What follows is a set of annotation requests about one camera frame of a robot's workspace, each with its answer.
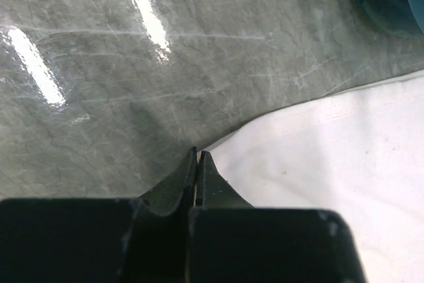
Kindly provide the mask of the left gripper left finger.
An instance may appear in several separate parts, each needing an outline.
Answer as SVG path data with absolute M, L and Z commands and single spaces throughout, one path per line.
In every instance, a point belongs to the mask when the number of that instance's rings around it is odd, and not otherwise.
M 196 166 L 191 149 L 138 197 L 2 200 L 1 281 L 181 280 Z

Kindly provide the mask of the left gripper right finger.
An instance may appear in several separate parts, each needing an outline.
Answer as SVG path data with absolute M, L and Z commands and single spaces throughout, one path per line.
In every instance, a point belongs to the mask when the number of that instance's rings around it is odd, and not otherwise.
M 188 215 L 188 282 L 364 282 L 350 227 L 336 212 L 254 207 L 201 154 Z

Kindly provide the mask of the cream white t-shirt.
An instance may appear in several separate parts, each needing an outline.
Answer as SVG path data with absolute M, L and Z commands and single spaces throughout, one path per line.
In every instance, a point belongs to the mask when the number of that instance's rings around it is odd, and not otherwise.
M 269 113 L 208 151 L 256 207 L 341 214 L 369 282 L 423 281 L 423 72 Z

